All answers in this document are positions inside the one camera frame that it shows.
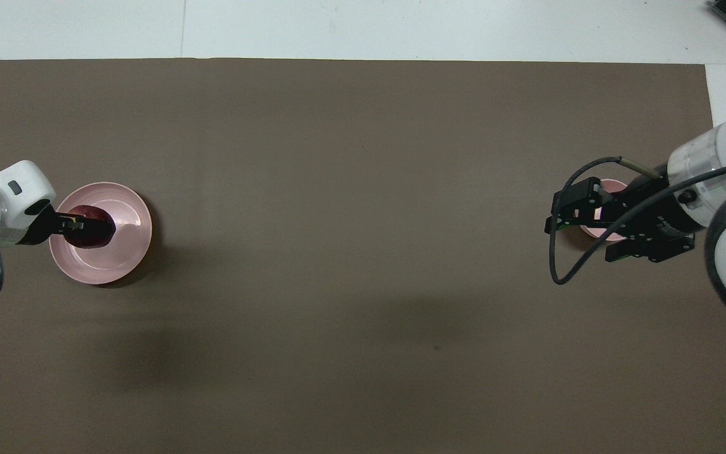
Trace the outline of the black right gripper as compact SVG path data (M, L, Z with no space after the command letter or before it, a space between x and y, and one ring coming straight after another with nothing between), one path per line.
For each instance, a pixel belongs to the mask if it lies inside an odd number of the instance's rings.
M546 219L544 232L549 235L553 228L578 225L589 235L600 236L621 215L668 187L665 175L658 179L640 176L620 191L616 179L588 177L554 194L559 209ZM651 255L682 255L694 250L697 231L698 223L671 194L617 229L625 239L608 245L603 258L606 262L628 257L657 262Z

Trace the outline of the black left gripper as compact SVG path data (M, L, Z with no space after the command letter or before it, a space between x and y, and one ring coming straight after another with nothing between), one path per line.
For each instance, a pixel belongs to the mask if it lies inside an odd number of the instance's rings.
M104 227L100 242L101 244L109 244L115 235L116 224L109 214L104 214L101 221L103 221ZM29 225L23 236L23 245L43 244L53 235L62 235L62 232L83 231L86 222L87 219L84 216L57 213L51 204L47 204Z

